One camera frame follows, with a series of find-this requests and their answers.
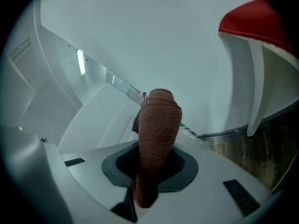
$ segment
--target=white wall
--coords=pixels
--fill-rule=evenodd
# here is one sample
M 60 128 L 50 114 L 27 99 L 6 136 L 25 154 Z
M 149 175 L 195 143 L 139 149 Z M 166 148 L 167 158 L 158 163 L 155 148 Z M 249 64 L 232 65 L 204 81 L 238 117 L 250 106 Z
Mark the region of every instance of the white wall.
M 46 80 L 30 103 L 21 126 L 58 146 L 76 113 L 77 108 Z
M 233 68 L 231 106 L 225 129 L 234 129 L 235 124 L 245 126 L 250 119 L 254 97 L 254 70 L 248 41 L 222 34 L 223 45 L 230 53 Z M 288 107 L 299 99 L 299 72 L 285 59 L 272 51 L 267 52 L 272 65 L 273 88 L 264 118 Z
M 31 8 L 19 18 L 5 47 L 11 63 L 6 59 L 1 64 L 1 124 L 21 126 L 58 146 L 78 109 L 50 81 L 36 57 L 28 31 Z
M 218 36 L 223 16 L 252 0 L 42 0 L 42 26 L 138 90 L 169 89 L 197 134 L 248 124 L 252 77 Z

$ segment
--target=white panel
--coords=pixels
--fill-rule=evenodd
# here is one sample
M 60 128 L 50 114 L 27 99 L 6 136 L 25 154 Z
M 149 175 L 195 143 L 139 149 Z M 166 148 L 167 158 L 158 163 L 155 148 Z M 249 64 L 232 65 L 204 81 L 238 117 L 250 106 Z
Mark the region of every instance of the white panel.
M 119 105 L 117 113 L 107 125 L 107 131 L 103 135 L 98 148 L 128 142 L 132 133 L 133 121 L 140 110 L 140 105 L 126 98 Z
M 84 54 L 85 73 L 82 75 L 77 56 L 78 49 L 55 34 L 52 35 L 55 37 L 58 59 L 66 78 L 81 103 L 86 104 L 95 92 L 104 85 L 107 68 Z
M 138 90 L 169 89 L 184 124 L 214 133 L 250 115 L 246 105 L 239 121 L 251 101 L 231 103 L 233 68 L 217 32 L 227 12 L 249 1 L 42 0 L 41 23 Z
M 70 153 L 97 148 L 107 133 L 110 122 L 127 99 L 124 93 L 110 84 L 102 86 L 68 126 L 59 144 L 59 152 Z
M 0 64 L 0 124 L 20 126 L 35 91 L 4 53 Z

